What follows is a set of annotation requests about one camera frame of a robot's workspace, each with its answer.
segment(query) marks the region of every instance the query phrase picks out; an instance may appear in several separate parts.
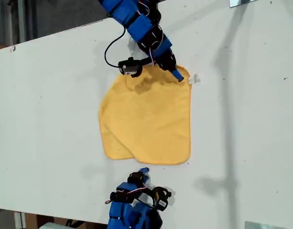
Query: wire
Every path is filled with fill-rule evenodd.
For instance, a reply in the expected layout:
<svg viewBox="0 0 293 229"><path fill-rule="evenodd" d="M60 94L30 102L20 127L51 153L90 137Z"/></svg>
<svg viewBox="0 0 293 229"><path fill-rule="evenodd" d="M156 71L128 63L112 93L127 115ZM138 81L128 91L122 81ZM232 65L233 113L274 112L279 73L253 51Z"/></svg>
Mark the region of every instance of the wire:
<svg viewBox="0 0 293 229"><path fill-rule="evenodd" d="M160 46L161 46L161 43L162 43L162 41L164 40L164 32L162 31L162 38L161 38L161 42L160 42L160 44L158 45L158 47L155 49L155 50L157 50Z"/></svg>
<svg viewBox="0 0 293 229"><path fill-rule="evenodd" d="M143 4L142 2L139 2L141 5L144 5L146 8L147 8L147 15L146 17L150 14L150 8L146 5L146 4Z"/></svg>
<svg viewBox="0 0 293 229"><path fill-rule="evenodd" d="M152 207L151 205L149 205L149 204L147 204L147 203L145 203L145 202L139 200L138 198L136 198L136 200L138 200L140 203L142 203L142 204L144 204L144 205L146 205L146 206L148 206L148 207L150 207L150 208L152 208L152 209L155 209L155 208Z"/></svg>
<svg viewBox="0 0 293 229"><path fill-rule="evenodd" d="M137 192L137 191L140 191L140 190L143 190L143 189L146 189L146 187L137 188L137 189L135 189L133 191L128 192L127 194L134 193L134 192Z"/></svg>
<svg viewBox="0 0 293 229"><path fill-rule="evenodd" d="M152 63L153 63L153 65L155 66L155 62L154 62L154 59L153 59L153 54L152 54L151 47L150 47L150 57L151 57L151 59L152 59Z"/></svg>
<svg viewBox="0 0 293 229"><path fill-rule="evenodd" d="M105 52L104 52L104 59L105 59L105 62L106 62L109 66L111 66L111 67L119 68L118 66L112 65L112 64L110 64L110 63L107 61L106 53L107 53L108 49L110 48L110 46L112 46L113 43L115 43L117 40L121 39L121 38L124 36L125 32L126 32L126 28L124 27L124 31L123 31L123 33L121 34L121 36L119 36L118 38L114 39L114 40L108 45L108 47L106 48L106 50L105 50Z"/></svg>

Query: black cable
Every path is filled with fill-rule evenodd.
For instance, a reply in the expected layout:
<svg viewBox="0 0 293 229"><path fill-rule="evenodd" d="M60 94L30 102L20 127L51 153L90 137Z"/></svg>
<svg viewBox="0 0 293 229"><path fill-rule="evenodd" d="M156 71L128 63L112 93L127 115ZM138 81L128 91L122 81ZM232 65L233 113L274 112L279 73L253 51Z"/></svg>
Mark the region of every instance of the black cable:
<svg viewBox="0 0 293 229"><path fill-rule="evenodd" d="M147 203L145 203L145 202L139 200L138 198L136 198L136 200L138 200L140 203L142 203L142 204L144 204L144 205L146 205L146 206L148 206L148 207L150 207L150 208L152 208L152 209L155 209L155 208L152 207L151 205L148 205Z"/></svg>
<svg viewBox="0 0 293 229"><path fill-rule="evenodd" d="M74 224L70 225L71 228L78 228L82 224L84 224L84 221L76 221Z"/></svg>
<svg viewBox="0 0 293 229"><path fill-rule="evenodd" d="M66 226L70 226L72 224L72 219L67 220Z"/></svg>
<svg viewBox="0 0 293 229"><path fill-rule="evenodd" d="M110 46L112 46L113 43L115 43L117 40L119 40L120 38L122 38L122 37L124 36L125 32L126 32L126 28L124 27L124 31L123 31L123 33L121 34L121 36L118 37L117 39L113 40L113 41L108 45L108 47L106 48L106 50L105 50L105 52L104 52L104 59L105 59L105 62L106 62L109 66L111 66L111 67L119 68L118 66L112 65L112 64L110 64L110 63L107 61L106 53L107 53L108 49L110 48Z"/></svg>

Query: yellow cloth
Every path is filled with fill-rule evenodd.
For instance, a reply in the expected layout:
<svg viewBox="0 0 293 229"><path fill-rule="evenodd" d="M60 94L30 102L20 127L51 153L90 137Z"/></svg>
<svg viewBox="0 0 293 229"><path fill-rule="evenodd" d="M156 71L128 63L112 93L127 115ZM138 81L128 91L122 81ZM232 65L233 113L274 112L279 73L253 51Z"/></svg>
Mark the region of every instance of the yellow cloth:
<svg viewBox="0 0 293 229"><path fill-rule="evenodd" d="M176 165L190 157L189 73L182 82L158 66L137 78L120 75L105 95L99 123L105 154L146 164Z"/></svg>

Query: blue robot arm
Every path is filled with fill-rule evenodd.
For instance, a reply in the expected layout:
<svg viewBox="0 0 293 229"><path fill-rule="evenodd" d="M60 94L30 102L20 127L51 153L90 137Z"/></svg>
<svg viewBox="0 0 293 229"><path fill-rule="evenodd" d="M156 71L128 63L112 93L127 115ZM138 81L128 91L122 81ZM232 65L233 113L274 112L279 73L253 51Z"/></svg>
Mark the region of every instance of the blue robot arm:
<svg viewBox="0 0 293 229"><path fill-rule="evenodd" d="M171 193L165 188L156 187L153 190L146 188L148 180L146 173L148 168L142 168L132 173L127 182L120 184L116 192L112 192L112 203L109 211L108 229L160 229L162 220L157 210L165 210ZM153 205L139 202L133 207L134 199L138 199L142 193L146 193L153 199Z"/></svg>
<svg viewBox="0 0 293 229"><path fill-rule="evenodd" d="M131 73L132 77L137 77L142 72L142 65L153 60L161 69L170 71L179 82L184 79L176 68L176 59L171 50L172 43L159 26L161 14L156 7L156 0L99 1L109 15L127 29L139 48L149 56L142 61L129 58L120 62L118 66L121 73Z"/></svg>

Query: white table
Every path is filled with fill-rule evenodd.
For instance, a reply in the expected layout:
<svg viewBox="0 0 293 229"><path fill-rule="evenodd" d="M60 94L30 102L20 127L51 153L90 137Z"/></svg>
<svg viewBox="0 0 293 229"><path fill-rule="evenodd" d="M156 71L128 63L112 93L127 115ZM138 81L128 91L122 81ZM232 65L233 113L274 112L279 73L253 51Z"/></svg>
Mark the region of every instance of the white table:
<svg viewBox="0 0 293 229"><path fill-rule="evenodd" d="M159 7L178 63L200 76L189 161L149 166L152 184L175 193L163 228L293 229L293 0ZM0 208L108 222L104 201L145 166L108 159L99 132L118 75L103 52L122 30L107 19L0 50ZM109 60L126 59L128 43Z"/></svg>

